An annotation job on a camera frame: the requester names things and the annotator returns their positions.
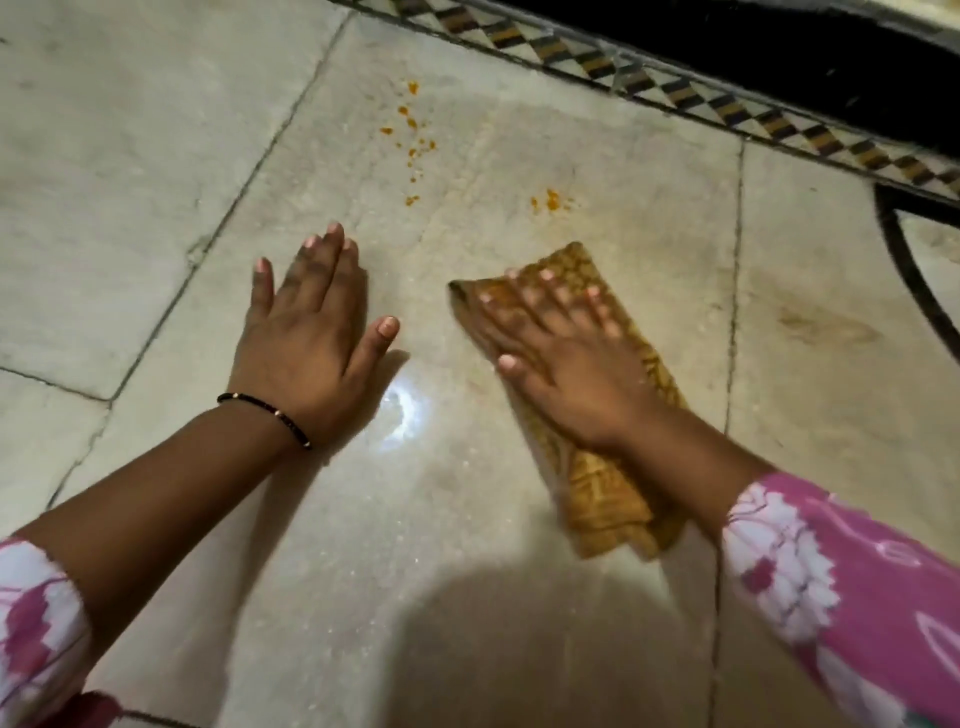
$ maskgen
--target right hand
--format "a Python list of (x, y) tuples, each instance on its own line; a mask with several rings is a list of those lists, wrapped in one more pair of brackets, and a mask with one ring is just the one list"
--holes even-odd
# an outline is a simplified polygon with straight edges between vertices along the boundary
[[(579, 445), (622, 451), (631, 431), (667, 406), (647, 380), (636, 344), (613, 319), (599, 289), (575, 299), (551, 271), (541, 272), (541, 285), (524, 287), (516, 282), (516, 271), (507, 276), (523, 308), (480, 297), (505, 334), (498, 339), (508, 353), (497, 359), (497, 371)], [(522, 351), (533, 352), (547, 376)]]

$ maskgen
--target floor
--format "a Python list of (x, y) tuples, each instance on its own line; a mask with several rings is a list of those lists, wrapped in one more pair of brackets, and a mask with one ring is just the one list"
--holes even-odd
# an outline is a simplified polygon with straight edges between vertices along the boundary
[[(410, 354), (97, 666), (131, 728), (846, 724), (726, 589), (715, 616), (692, 529), (575, 559), (444, 283), (584, 241), (702, 416), (960, 559), (957, 362), (868, 181), (323, 0), (3, 14), (0, 527), (210, 406), (253, 261), (330, 220)], [(960, 232), (901, 223), (960, 322)]]

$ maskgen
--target bracelet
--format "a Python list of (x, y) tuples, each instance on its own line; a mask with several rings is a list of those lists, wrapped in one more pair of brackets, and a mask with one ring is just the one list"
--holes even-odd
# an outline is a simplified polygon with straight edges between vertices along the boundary
[(250, 404), (255, 404), (260, 409), (267, 410), (274, 417), (287, 425), (287, 428), (294, 433), (294, 437), (297, 438), (297, 442), (300, 443), (300, 446), (303, 447), (303, 449), (313, 449), (313, 446), (310, 445), (310, 438), (306, 436), (306, 433), (303, 430), (297, 427), (297, 423), (280, 412), (280, 410), (278, 410), (276, 407), (272, 406), (271, 404), (267, 404), (267, 402), (264, 400), (258, 400), (256, 397), (251, 397), (250, 395), (245, 395), (241, 392), (224, 392), (222, 395), (220, 395), (220, 397), (217, 398), (217, 404), (227, 400), (240, 400)]

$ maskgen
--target forearm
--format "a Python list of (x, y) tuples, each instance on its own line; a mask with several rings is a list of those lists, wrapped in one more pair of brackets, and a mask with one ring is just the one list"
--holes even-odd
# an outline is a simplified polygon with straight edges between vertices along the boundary
[(692, 412), (658, 400), (623, 439), (629, 470), (682, 504), (715, 542), (739, 495), (776, 470)]
[(102, 652), (292, 442), (268, 413), (228, 402), (17, 535), (77, 586)]

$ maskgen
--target black and white checkered border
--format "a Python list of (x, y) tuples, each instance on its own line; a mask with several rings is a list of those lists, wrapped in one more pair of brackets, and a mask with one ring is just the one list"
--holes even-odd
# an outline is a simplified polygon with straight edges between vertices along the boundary
[(482, 2), (334, 0), (882, 182), (960, 202), (960, 164), (787, 109), (628, 48)]

